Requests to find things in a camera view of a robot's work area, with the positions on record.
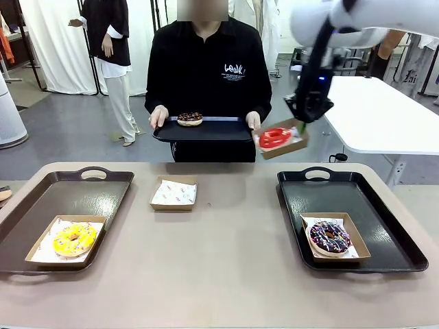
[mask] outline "white cuff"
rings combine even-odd
[[[122,39],[123,38],[123,35],[122,34],[120,34],[118,31],[116,31],[115,29],[114,29],[114,27],[113,26],[109,26],[108,27],[108,29],[107,29],[107,34],[110,36],[110,37],[112,37],[113,39]]]
[[[82,16],[80,16],[78,19],[82,22],[82,27],[87,29],[87,20]]]

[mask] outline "yellow donut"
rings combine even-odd
[[[87,223],[76,223],[63,229],[54,239],[58,255],[75,257],[90,250],[96,240],[96,230]]]

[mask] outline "chocolate icing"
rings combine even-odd
[[[202,119],[203,119],[203,116],[197,112],[183,113],[177,117],[177,120],[179,120],[179,121],[198,121],[198,120],[202,120]]]
[[[334,254],[341,254],[348,250],[351,245],[351,237],[348,232],[339,225],[320,221],[309,231],[311,240],[321,249]]]

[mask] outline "person wearing black shirt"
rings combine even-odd
[[[85,0],[81,17],[70,20],[69,26],[87,30],[91,55],[97,57],[102,68],[111,106],[125,139],[123,146],[130,146],[139,129],[130,111],[127,73],[132,69],[126,0]]]
[[[209,3],[212,0],[197,4]],[[145,102],[152,128],[185,112],[239,117],[250,129],[260,128],[272,108],[272,89],[258,31],[228,16],[225,21],[196,18],[175,21],[156,32]],[[253,142],[175,143],[171,149],[176,162],[256,158]]]

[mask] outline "beige tabletop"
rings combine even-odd
[[[0,210],[0,221],[47,173],[98,165],[133,171],[95,264],[62,276],[0,276],[0,323],[35,328],[386,328],[439,324],[439,248],[372,169],[361,172],[429,259],[422,273],[355,275],[305,267],[276,186],[313,164],[57,163]],[[156,177],[198,175],[192,213],[154,213]]]

